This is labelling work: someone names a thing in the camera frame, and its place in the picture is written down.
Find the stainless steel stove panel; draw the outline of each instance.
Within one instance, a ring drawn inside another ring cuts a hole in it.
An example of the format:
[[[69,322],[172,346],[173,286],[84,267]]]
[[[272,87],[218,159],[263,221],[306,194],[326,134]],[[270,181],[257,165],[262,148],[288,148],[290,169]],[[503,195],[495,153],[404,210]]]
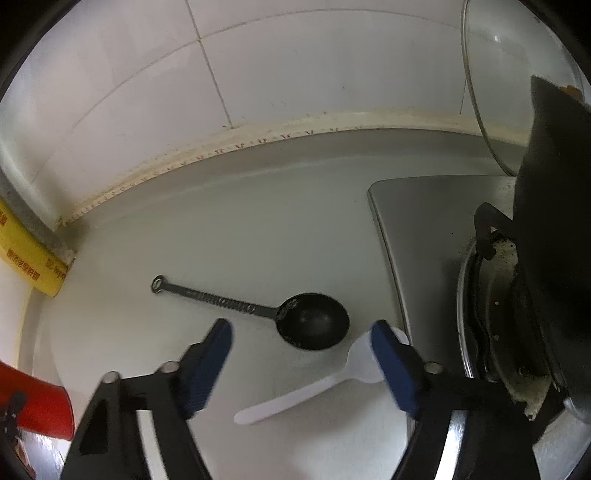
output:
[[[398,287],[405,328],[425,361],[464,374],[456,288],[475,235],[473,215],[489,202],[512,216],[515,179],[479,175],[383,180],[369,188]]]

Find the yellow box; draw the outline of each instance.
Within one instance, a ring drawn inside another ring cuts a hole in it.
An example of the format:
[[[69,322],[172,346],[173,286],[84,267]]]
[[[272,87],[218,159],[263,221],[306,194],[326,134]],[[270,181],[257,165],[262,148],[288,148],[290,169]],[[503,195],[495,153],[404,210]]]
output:
[[[22,225],[0,199],[0,258],[33,287],[55,297],[68,268]]]

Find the blue gripper pad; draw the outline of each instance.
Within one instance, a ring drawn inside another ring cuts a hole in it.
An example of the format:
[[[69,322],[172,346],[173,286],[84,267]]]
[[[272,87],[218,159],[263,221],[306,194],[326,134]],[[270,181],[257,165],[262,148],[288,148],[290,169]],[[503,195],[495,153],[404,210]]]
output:
[[[423,360],[412,346],[400,343],[385,320],[372,325],[371,348],[398,408],[415,419],[424,382]]]
[[[232,348],[233,328],[226,319],[218,319],[201,343],[191,345],[180,361],[177,397],[185,419],[207,405],[209,395]]]

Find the red container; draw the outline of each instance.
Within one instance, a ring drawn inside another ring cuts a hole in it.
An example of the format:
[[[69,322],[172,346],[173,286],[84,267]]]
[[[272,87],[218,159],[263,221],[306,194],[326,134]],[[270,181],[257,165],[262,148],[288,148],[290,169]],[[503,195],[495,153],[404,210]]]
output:
[[[48,437],[72,440],[74,414],[65,388],[0,362],[0,406],[8,404],[17,390],[27,395],[27,404],[18,416],[19,427]]]

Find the white spoon handle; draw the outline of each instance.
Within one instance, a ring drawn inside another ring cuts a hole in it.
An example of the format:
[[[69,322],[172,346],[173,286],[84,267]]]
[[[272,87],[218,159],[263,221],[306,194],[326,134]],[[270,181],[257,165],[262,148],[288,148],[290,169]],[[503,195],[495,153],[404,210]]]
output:
[[[343,375],[342,371],[336,372],[322,380],[306,385],[299,390],[283,395],[282,397],[277,397],[273,400],[254,405],[253,407],[245,408],[234,415],[234,422],[239,425],[252,425],[253,423],[272,417],[288,408],[295,407],[298,403],[309,400],[346,379],[347,378]]]

